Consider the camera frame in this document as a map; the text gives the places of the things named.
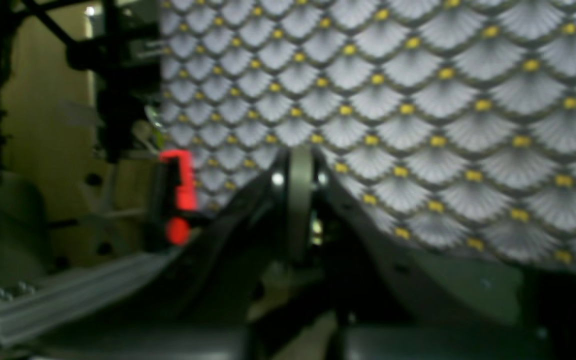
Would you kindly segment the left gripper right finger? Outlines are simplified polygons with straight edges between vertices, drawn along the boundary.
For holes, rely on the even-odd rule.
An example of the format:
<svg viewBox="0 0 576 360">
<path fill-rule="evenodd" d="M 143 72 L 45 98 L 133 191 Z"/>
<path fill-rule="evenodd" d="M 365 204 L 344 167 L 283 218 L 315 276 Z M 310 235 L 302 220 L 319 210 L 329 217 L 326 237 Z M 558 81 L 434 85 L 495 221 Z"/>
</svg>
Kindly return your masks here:
<svg viewBox="0 0 576 360">
<path fill-rule="evenodd" d="M 576 276 L 528 269 L 504 325 L 434 280 L 313 151 L 320 251 L 338 330 L 328 360 L 576 360 Z"/>
</svg>

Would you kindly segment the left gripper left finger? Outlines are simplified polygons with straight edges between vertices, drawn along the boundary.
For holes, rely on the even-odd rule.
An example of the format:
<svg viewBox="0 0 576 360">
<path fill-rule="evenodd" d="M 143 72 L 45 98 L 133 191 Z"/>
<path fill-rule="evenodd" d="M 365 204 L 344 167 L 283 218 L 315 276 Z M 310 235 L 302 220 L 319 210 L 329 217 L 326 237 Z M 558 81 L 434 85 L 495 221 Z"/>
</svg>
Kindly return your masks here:
<svg viewBox="0 0 576 360">
<path fill-rule="evenodd" d="M 265 360 L 314 320 L 314 290 L 249 323 L 263 273 L 306 257 L 310 148 L 281 151 L 144 288 L 39 337 L 47 360 Z"/>
</svg>

